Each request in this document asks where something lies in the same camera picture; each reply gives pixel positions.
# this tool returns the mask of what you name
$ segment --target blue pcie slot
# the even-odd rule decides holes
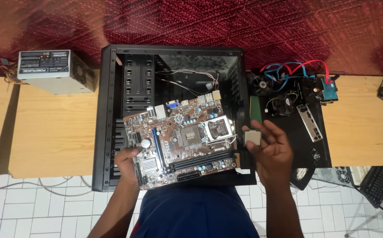
[[[166,175],[165,174],[164,155],[162,153],[162,147],[161,147],[161,143],[159,141],[159,136],[157,135],[156,128],[152,128],[151,132],[152,132],[153,144],[155,145],[155,150],[157,151],[157,157],[158,157],[159,161],[161,162],[162,174]]]

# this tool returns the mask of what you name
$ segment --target white tile floor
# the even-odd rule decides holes
[[[91,176],[84,176],[91,184]],[[45,185],[64,178],[41,179]],[[0,187],[38,179],[13,179],[0,175]],[[293,195],[305,238],[383,238],[383,211],[374,209],[357,191],[312,180],[306,190]],[[75,195],[90,191],[74,177],[52,188],[53,192]],[[260,183],[239,186],[237,192],[261,237],[266,235],[266,196]],[[138,213],[145,191],[141,191],[130,224]],[[78,197],[62,197],[30,184],[0,190],[0,238],[84,238],[104,211],[112,192],[89,192]]]

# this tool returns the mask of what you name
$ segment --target keyboard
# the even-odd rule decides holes
[[[383,166],[373,166],[360,184],[360,192],[379,208],[383,201]]]

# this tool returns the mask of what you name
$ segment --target power supply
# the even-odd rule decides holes
[[[54,95],[91,93],[97,82],[71,50],[20,51],[17,77]]]

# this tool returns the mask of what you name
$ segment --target red fabric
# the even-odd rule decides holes
[[[320,59],[383,75],[383,1],[0,0],[0,57],[72,49],[99,67],[107,44],[240,46],[248,69]]]

